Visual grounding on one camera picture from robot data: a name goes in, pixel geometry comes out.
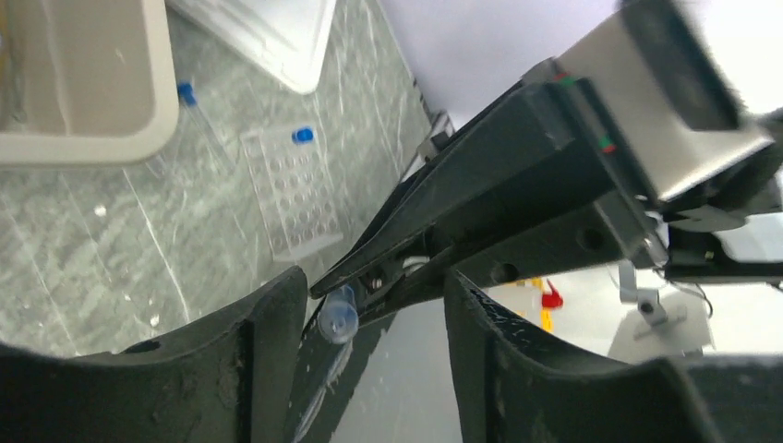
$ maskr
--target red marking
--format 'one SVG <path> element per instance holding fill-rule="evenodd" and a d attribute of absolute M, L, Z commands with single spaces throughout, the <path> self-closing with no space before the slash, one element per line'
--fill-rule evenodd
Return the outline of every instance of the red marking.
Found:
<path fill-rule="evenodd" d="M 549 292 L 541 294 L 541 307 L 545 309 L 558 309 L 562 307 L 563 299 L 558 290 L 555 289 L 555 286 L 549 280 L 547 280 L 547 285 L 549 285 Z"/>

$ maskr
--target test tube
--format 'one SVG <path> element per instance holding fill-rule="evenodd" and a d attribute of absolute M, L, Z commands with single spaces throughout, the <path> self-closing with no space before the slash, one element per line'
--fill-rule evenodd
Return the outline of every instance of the test tube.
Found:
<path fill-rule="evenodd" d="M 348 343 L 359 330 L 354 290 L 347 284 L 326 295 L 318 316 L 320 333 L 334 344 Z"/>
<path fill-rule="evenodd" d="M 6 33 L 4 35 L 3 50 L 6 51 L 8 68 L 4 78 L 4 93 L 8 93 L 9 100 L 6 102 L 10 106 L 11 116 L 17 123 L 27 122 L 27 113 L 24 109 L 24 84 L 22 80 L 22 54 L 20 54 L 20 44 L 17 24 L 19 21 L 19 11 L 11 0 L 3 2 L 6 14 Z"/>
<path fill-rule="evenodd" d="M 178 83 L 176 85 L 176 94 L 185 104 L 185 109 L 188 115 L 190 115 L 191 120 L 193 120 L 193 123 L 196 124 L 197 130 L 206 138 L 207 149 L 210 150 L 212 158 L 217 162 L 219 167 L 223 169 L 224 173 L 232 173 L 236 165 L 228 157 L 228 153 L 225 151 L 223 144 L 215 134 L 215 130 L 212 127 L 210 120 L 198 107 L 199 102 L 196 100 L 193 85 L 187 81 Z"/>

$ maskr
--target gray marble floor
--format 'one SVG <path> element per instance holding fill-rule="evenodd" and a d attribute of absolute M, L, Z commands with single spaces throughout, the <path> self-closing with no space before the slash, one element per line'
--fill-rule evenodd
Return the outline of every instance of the gray marble floor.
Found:
<path fill-rule="evenodd" d="M 233 302 L 291 260 L 313 280 L 359 236 L 427 132 L 375 0 L 338 2 L 319 88 L 304 97 L 176 13 L 169 26 L 177 77 L 193 82 L 199 110 L 181 111 L 157 159 L 0 172 L 0 340 L 115 352 Z M 292 231 L 272 228 L 287 212 L 271 159 L 295 148 L 281 134 L 299 125 L 315 129 L 307 148 L 323 173 L 308 186 L 327 191 L 305 203 L 318 214 L 330 202 L 342 240 L 286 260 L 272 253 Z"/>

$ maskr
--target white surface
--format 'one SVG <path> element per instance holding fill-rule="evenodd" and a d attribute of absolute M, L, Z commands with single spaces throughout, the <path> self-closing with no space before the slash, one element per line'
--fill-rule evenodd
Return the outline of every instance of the white surface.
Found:
<path fill-rule="evenodd" d="M 430 109 L 459 128 L 527 69 L 559 55 L 616 0 L 380 0 Z"/>
<path fill-rule="evenodd" d="M 370 357 L 331 441 L 462 441 L 442 301 L 397 316 Z"/>
<path fill-rule="evenodd" d="M 160 0 L 13 2 L 24 126 L 0 132 L 0 164 L 146 159 L 178 116 Z"/>
<path fill-rule="evenodd" d="M 167 0 L 300 94 L 315 90 L 336 0 Z"/>
<path fill-rule="evenodd" d="M 486 289 L 490 298 L 527 321 L 541 326 L 541 292 L 533 286 L 504 284 Z"/>
<path fill-rule="evenodd" d="M 717 237 L 735 260 L 783 261 L 783 214 L 753 215 L 748 224 Z"/>
<path fill-rule="evenodd" d="M 552 312 L 555 335 L 606 355 L 620 322 L 635 307 L 620 303 L 606 268 L 551 279 L 565 302 Z M 640 272 L 638 281 L 640 286 L 660 285 L 651 272 Z M 505 288 L 500 298 L 513 297 L 514 288 Z M 673 291 L 665 288 L 662 293 Z M 783 352 L 783 293 L 758 284 L 706 286 L 705 291 L 715 308 L 710 320 L 715 347 L 705 348 L 705 353 Z M 528 288 L 518 295 L 519 307 L 535 298 Z M 331 439 L 376 441 L 462 441 L 440 300 L 409 307 L 397 316 L 370 357 Z"/>

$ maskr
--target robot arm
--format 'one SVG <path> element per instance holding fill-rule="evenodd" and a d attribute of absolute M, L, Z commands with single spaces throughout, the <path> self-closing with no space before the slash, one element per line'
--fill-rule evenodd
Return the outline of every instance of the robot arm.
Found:
<path fill-rule="evenodd" d="M 0 349 L 0 436 L 291 441 L 343 351 L 312 324 L 300 335 L 305 298 L 351 284 L 364 331 L 444 299 L 465 441 L 776 439 L 780 359 L 629 367 L 479 289 L 623 258 L 672 280 L 781 280 L 783 264 L 737 263 L 712 234 L 779 210 L 762 190 L 783 155 L 701 48 L 671 1 L 624 2 L 449 138 L 309 290 L 291 269 L 118 355 Z"/>

